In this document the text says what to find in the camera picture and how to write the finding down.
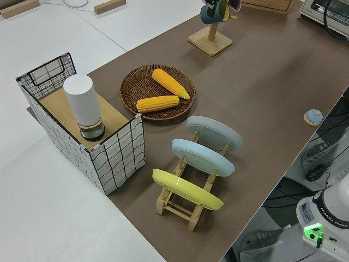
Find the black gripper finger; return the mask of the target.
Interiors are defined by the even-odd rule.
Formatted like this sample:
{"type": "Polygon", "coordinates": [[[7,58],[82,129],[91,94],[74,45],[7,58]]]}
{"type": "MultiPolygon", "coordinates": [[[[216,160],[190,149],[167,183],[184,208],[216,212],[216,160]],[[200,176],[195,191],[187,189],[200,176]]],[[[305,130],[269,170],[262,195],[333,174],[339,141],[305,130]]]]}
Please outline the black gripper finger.
{"type": "Polygon", "coordinates": [[[205,5],[207,7],[207,15],[214,15],[218,0],[205,0],[205,5]]]}

